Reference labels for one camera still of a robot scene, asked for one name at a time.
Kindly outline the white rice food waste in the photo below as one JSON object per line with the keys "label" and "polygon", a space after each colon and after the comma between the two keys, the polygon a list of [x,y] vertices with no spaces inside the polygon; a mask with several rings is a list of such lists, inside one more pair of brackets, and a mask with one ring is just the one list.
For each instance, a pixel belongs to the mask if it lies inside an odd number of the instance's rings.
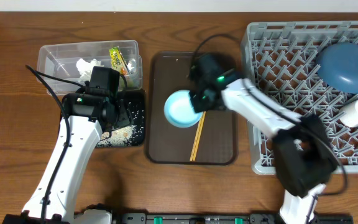
{"label": "white rice food waste", "polygon": [[142,101],[133,101],[129,103],[129,109],[134,124],[113,131],[110,136],[108,133],[103,133],[96,147],[129,147],[143,144],[145,139],[145,106]]}

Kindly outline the light blue bowl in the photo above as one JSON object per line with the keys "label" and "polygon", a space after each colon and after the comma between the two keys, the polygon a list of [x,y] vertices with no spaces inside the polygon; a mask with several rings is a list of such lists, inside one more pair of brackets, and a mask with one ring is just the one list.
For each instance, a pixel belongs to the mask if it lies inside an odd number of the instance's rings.
{"label": "light blue bowl", "polygon": [[190,91],[178,90],[172,93],[164,104],[166,120],[177,128],[189,128],[195,125],[203,113],[196,113],[191,104]]}

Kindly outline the green yellow snack wrapper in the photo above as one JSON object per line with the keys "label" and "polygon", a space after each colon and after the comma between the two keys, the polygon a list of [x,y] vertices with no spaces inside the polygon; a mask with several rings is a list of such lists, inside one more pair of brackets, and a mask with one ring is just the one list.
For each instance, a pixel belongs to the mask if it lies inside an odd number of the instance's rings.
{"label": "green yellow snack wrapper", "polygon": [[135,88],[133,77],[135,67],[126,62],[119,47],[109,49],[109,55],[111,58],[112,69],[118,71],[121,75],[124,75],[129,88]]}

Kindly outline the dark blue plate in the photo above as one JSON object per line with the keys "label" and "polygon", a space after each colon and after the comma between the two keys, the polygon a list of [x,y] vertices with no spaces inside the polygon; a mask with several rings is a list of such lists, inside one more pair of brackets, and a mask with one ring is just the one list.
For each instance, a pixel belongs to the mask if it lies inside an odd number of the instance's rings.
{"label": "dark blue plate", "polygon": [[315,60],[318,76],[329,86],[345,93],[358,94],[358,45],[333,44]]}

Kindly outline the white cup green inside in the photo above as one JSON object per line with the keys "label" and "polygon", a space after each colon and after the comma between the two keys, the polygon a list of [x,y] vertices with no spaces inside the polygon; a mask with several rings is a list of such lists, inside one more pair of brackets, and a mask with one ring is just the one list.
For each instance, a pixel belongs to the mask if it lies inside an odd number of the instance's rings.
{"label": "white cup green inside", "polygon": [[342,124],[350,128],[358,126],[358,100],[343,106],[339,112],[343,113],[339,118]]}

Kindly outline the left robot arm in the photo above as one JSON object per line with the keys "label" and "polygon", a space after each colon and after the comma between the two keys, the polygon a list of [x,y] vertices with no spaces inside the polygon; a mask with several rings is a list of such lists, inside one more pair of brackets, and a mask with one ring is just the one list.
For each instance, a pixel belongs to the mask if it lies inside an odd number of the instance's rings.
{"label": "left robot arm", "polygon": [[4,223],[112,223],[114,212],[93,205],[80,214],[75,204],[86,166],[103,133],[133,123],[129,101],[108,94],[69,93],[60,104],[58,139],[35,192],[19,215]]}

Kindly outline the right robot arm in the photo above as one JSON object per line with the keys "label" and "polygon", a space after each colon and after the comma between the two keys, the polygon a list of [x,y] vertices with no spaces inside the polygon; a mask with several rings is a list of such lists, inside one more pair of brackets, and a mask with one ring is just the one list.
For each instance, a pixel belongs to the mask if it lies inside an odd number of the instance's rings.
{"label": "right robot arm", "polygon": [[229,109],[270,139],[275,173],[285,189],[281,221],[312,221],[318,197],[339,165],[320,118],[286,109],[234,69],[224,73],[193,70],[188,78],[196,85],[190,92],[196,112]]}

